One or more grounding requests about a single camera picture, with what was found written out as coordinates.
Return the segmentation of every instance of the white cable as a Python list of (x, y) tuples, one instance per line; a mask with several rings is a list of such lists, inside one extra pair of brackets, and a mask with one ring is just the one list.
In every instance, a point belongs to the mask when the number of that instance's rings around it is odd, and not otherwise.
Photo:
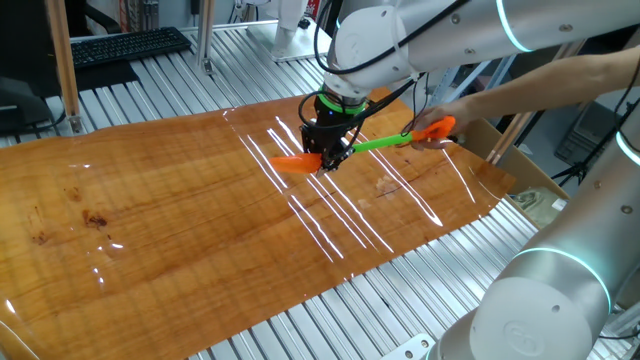
[(398, 8), (400, 7), (400, 3), (402, 2), (402, 0), (398, 0), (398, 2), (396, 2), (396, 5), (393, 9), (393, 19), (391, 20), (391, 39), (393, 40), (393, 48), (396, 50), (396, 53), (398, 54), (398, 56), (400, 56), (402, 58), (402, 60), (404, 60), (407, 65), (409, 65), (409, 71), (410, 71), (410, 76), (414, 81), (418, 81), (418, 76), (420, 74), (420, 72), (418, 70), (416, 70), (413, 65), (411, 65), (411, 62), (409, 62), (409, 56), (406, 55), (405, 53), (403, 53), (402, 51), (400, 51), (400, 45), (398, 45), (400, 43), (400, 39), (398, 38)]

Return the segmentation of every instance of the orange handle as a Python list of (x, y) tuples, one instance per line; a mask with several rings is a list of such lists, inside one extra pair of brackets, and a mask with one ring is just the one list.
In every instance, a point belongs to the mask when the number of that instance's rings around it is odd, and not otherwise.
[(444, 139), (449, 136), (449, 133), (455, 125), (456, 119), (453, 116), (445, 116), (442, 120), (434, 122), (424, 130), (412, 130), (412, 140)]

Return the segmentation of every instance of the green handle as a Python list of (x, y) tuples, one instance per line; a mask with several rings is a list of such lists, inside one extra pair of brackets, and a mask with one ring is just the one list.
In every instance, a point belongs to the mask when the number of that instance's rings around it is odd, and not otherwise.
[(378, 149), (381, 147), (404, 144), (411, 141), (413, 141), (413, 135), (411, 134), (411, 132), (409, 132), (408, 134), (405, 134), (404, 136), (402, 136), (402, 134), (392, 135), (386, 138), (371, 140), (371, 141), (364, 142), (362, 144), (353, 145), (353, 152), (357, 153), (357, 152), (369, 151), (369, 150)]

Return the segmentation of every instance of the human arm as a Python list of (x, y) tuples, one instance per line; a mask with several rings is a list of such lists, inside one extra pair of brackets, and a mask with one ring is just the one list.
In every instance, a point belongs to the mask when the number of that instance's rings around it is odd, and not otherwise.
[(608, 55), (553, 61), (495, 89), (429, 108), (418, 118), (416, 128), (426, 128), (432, 122), (452, 115), (457, 121), (454, 133), (459, 133), (475, 119), (592, 100), (601, 94), (628, 87), (639, 59), (640, 48), (633, 48)]

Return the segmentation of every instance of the wood grain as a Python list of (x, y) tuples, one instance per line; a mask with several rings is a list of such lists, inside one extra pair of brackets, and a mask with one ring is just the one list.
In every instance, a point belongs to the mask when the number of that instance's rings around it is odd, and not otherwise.
[[(478, 219), (513, 183), (455, 145), (276, 174), (299, 101), (0, 150), (4, 351), (183, 359)], [(363, 134), (410, 117), (394, 103)]]

